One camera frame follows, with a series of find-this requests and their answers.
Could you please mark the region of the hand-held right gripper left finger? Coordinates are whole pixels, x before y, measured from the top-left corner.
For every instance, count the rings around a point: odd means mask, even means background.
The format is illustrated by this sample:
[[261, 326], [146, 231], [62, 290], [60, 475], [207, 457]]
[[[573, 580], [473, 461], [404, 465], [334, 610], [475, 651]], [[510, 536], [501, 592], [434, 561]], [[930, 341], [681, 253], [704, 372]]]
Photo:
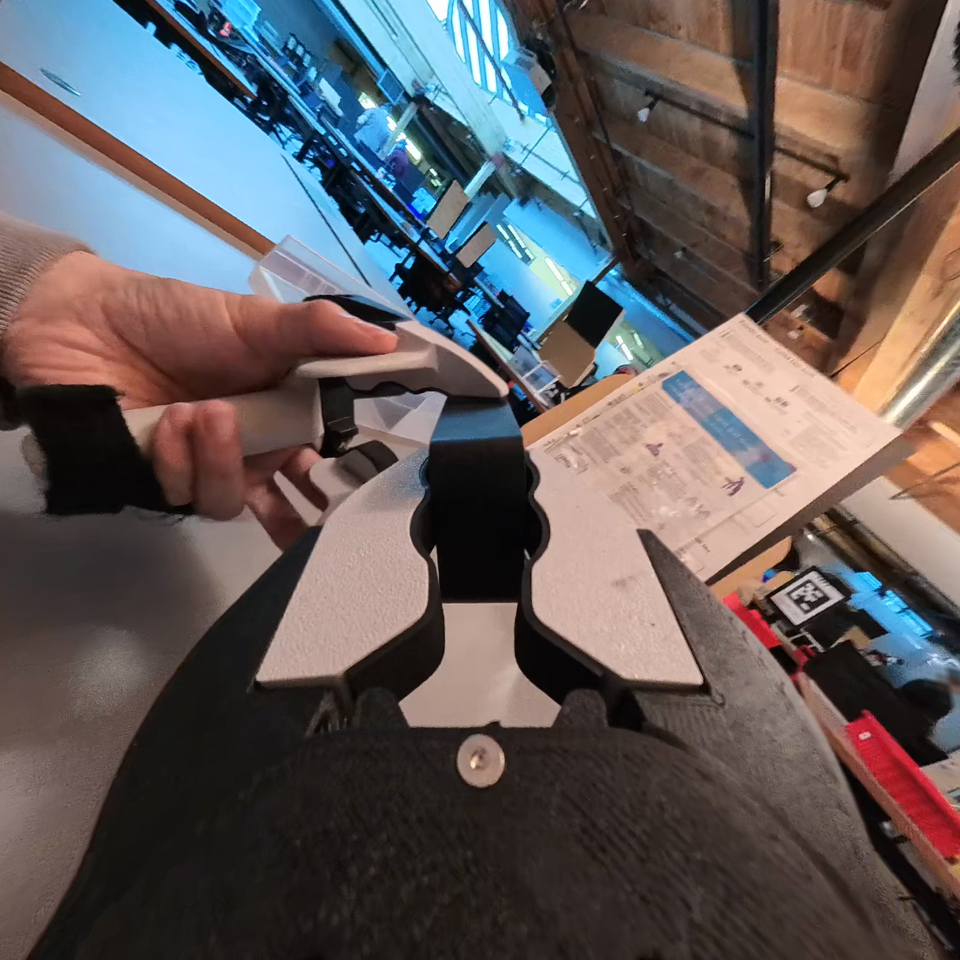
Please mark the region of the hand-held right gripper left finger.
[[333, 511], [274, 631], [264, 688], [411, 692], [442, 661], [439, 577], [421, 523], [428, 451], [370, 479]]

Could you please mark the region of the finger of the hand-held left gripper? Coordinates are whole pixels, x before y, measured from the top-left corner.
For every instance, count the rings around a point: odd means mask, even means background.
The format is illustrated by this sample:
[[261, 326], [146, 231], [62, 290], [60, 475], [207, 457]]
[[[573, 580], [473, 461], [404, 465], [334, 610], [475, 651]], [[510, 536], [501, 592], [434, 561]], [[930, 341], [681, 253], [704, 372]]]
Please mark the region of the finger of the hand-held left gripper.
[[362, 396], [440, 393], [475, 402], [504, 402], [506, 382], [456, 342], [415, 320], [395, 322], [396, 338], [386, 354], [310, 359], [294, 370], [296, 378], [343, 380]]
[[383, 442], [361, 442], [328, 458], [307, 447], [274, 480], [298, 515], [313, 526], [323, 524], [343, 501], [391, 466], [392, 450]]

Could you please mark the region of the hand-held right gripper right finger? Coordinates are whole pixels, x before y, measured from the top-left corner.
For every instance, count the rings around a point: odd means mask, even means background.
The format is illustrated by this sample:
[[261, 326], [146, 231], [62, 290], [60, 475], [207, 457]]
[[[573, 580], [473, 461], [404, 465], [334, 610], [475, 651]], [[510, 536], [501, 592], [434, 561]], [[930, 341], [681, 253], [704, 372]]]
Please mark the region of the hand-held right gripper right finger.
[[695, 690], [704, 676], [640, 531], [604, 494], [530, 454], [534, 517], [541, 524], [527, 599], [535, 627], [627, 688]]

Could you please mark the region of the black USB hub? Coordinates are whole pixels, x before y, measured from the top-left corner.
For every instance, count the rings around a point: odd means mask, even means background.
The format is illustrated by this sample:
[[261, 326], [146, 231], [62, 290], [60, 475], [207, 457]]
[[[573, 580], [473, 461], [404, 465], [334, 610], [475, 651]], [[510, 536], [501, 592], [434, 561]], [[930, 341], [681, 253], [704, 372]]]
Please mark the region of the black USB hub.
[[506, 401], [449, 398], [426, 462], [440, 596], [515, 603], [525, 563], [526, 457]]

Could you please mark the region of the person's left forearm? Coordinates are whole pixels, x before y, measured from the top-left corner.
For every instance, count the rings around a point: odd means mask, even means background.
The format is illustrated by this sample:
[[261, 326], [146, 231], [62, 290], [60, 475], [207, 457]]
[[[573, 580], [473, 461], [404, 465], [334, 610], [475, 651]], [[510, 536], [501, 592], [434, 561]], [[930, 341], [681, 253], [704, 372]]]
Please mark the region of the person's left forearm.
[[31, 285], [59, 260], [92, 254], [81, 241], [55, 230], [1, 213], [1, 339], [18, 315]]

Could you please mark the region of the white desk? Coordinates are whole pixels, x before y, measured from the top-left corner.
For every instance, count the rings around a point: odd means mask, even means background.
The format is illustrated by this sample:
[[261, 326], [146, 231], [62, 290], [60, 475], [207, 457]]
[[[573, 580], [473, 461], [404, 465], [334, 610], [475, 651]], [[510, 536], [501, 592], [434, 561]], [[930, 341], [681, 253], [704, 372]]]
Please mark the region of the white desk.
[[[7, 94], [2, 210], [136, 270], [248, 290], [239, 247]], [[247, 514], [43, 516], [20, 443], [2, 433], [2, 958], [30, 954], [174, 670], [279, 557]]]

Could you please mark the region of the person's left hand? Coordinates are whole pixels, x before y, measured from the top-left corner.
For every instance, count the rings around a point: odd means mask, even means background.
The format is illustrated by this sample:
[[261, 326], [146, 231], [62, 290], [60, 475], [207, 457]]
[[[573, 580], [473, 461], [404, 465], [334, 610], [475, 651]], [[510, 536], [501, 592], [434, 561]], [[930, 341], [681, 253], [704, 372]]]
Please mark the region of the person's left hand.
[[247, 509], [285, 550], [307, 524], [276, 475], [322, 509], [309, 481], [320, 457], [307, 446], [244, 457], [225, 398], [271, 389], [308, 358], [389, 354], [396, 343], [328, 301], [221, 292], [75, 251], [30, 283], [2, 372], [14, 388], [107, 386], [128, 409], [165, 406], [149, 452], [166, 502], [218, 522]]

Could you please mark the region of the black and tan board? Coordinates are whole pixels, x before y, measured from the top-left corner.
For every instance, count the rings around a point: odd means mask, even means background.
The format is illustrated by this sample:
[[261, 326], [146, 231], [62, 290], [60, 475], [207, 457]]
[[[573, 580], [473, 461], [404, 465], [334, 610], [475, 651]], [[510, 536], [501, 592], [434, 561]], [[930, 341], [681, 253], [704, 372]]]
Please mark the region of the black and tan board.
[[554, 321], [539, 339], [536, 350], [565, 389], [579, 386], [594, 369], [599, 346], [625, 318], [615, 299], [585, 281], [562, 318]]

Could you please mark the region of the clear plastic bin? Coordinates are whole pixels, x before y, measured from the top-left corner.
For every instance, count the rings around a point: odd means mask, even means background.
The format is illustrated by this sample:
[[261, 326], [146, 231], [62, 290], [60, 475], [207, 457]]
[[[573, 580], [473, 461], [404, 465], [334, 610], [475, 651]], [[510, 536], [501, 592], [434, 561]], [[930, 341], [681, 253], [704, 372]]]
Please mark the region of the clear plastic bin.
[[[410, 309], [366, 248], [342, 250], [338, 240], [334, 237], [332, 253], [323, 254], [292, 236], [285, 237], [253, 268], [248, 279], [251, 291], [283, 303], [316, 295], [358, 296], [412, 320]], [[428, 447], [445, 403], [438, 392], [356, 396], [353, 416], [361, 440], [378, 439], [402, 458], [411, 450]]]

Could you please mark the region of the wooden instruction board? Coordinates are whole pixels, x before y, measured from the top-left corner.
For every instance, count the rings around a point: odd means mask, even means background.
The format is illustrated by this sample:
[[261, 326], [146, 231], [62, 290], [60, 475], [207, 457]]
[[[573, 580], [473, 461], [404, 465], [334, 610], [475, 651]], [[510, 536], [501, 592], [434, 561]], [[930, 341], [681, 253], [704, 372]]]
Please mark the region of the wooden instruction board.
[[744, 314], [536, 440], [713, 584], [911, 453]]

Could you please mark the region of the black white marker tag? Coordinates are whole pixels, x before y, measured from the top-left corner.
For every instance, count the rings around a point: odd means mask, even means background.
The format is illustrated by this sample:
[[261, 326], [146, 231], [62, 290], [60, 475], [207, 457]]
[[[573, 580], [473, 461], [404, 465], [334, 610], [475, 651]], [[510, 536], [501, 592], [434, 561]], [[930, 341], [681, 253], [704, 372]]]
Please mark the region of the black white marker tag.
[[853, 596], [853, 591], [842, 579], [811, 566], [769, 592], [765, 602], [777, 618], [791, 627], [800, 628], [848, 603]]

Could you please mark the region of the black bag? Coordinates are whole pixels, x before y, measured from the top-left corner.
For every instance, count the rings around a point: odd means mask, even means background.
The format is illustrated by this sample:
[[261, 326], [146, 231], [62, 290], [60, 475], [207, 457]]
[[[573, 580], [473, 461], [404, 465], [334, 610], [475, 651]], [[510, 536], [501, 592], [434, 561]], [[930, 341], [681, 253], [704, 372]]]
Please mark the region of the black bag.
[[847, 641], [807, 660], [801, 672], [847, 721], [871, 714], [918, 766], [949, 757], [934, 742], [935, 728], [953, 708], [952, 691], [944, 681], [915, 678], [896, 687], [866, 652]]

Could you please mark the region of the ceiling projector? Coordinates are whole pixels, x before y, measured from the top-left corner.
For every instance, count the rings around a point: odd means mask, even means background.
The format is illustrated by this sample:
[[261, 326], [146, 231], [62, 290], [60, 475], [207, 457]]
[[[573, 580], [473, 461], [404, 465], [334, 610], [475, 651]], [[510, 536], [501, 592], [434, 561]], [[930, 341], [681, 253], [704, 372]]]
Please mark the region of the ceiling projector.
[[547, 52], [537, 52], [519, 47], [513, 51], [516, 65], [521, 68], [546, 112], [552, 112], [556, 105], [556, 66]]

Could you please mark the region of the silver metal pipe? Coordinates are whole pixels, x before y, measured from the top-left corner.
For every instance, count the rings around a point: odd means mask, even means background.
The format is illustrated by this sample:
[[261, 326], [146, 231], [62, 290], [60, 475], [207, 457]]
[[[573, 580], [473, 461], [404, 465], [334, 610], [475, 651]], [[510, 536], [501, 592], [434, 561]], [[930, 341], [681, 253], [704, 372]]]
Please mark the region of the silver metal pipe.
[[879, 417], [891, 426], [912, 426], [931, 406], [954, 389], [959, 380], [959, 304], [956, 303], [927, 342]]

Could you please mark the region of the black metal pole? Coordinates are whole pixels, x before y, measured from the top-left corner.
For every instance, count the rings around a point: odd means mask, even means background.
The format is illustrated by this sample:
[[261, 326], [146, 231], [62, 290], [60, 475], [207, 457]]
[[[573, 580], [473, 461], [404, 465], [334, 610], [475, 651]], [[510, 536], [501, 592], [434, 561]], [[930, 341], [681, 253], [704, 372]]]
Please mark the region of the black metal pole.
[[861, 210], [834, 236], [782, 276], [746, 310], [746, 316], [765, 325], [806, 294], [822, 277], [863, 247], [869, 239], [908, 210], [931, 186], [959, 163], [959, 129]]

